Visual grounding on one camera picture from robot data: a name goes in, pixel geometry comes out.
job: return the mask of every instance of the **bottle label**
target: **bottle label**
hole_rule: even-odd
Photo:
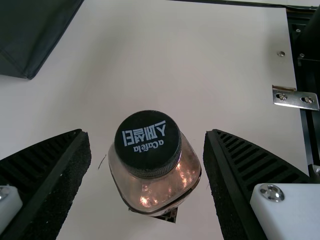
[[[139,146],[134,146],[133,151],[141,153],[147,152],[152,148],[157,149],[159,146],[164,144],[163,140],[156,139],[158,139],[158,137],[161,138],[165,136],[165,128],[166,121],[161,121],[143,128],[122,131],[123,144],[125,147],[127,147],[133,144],[155,140]]]

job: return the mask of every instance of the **screw hole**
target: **screw hole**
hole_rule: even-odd
[[[305,103],[307,103],[307,104],[311,104],[311,103],[314,102],[314,100],[313,100],[311,97],[309,97],[309,96],[302,97],[302,98],[301,98],[301,101],[302,101],[302,102],[305,102]]]
[[[275,96],[280,100],[286,100],[288,98],[284,93],[277,93]]]

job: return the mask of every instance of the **silver bolt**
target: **silver bolt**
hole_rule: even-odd
[[[278,99],[284,101],[287,100],[287,95],[285,95],[284,93],[278,93],[277,95],[275,95]]]
[[[272,202],[278,203],[278,202],[282,202],[285,199],[285,195],[282,192],[282,190],[274,184],[270,184],[270,183],[262,184],[259,190],[263,197],[265,197],[266,199]]]
[[[284,57],[286,55],[286,53],[284,51],[278,51],[276,53],[279,57]]]
[[[10,189],[5,186],[0,186],[0,201],[5,199],[10,193]]]
[[[314,102],[313,99],[309,96],[302,97],[301,100],[307,104],[312,104]]]

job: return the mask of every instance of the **glass bottle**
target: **glass bottle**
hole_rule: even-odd
[[[181,204],[201,177],[199,159],[177,124],[154,110],[136,112],[121,123],[108,160],[126,205],[152,217]]]

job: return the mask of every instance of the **black bottle cap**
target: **black bottle cap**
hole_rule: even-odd
[[[178,163],[181,134],[168,115],[154,110],[139,111],[121,123],[114,147],[131,174],[139,178],[158,178]]]

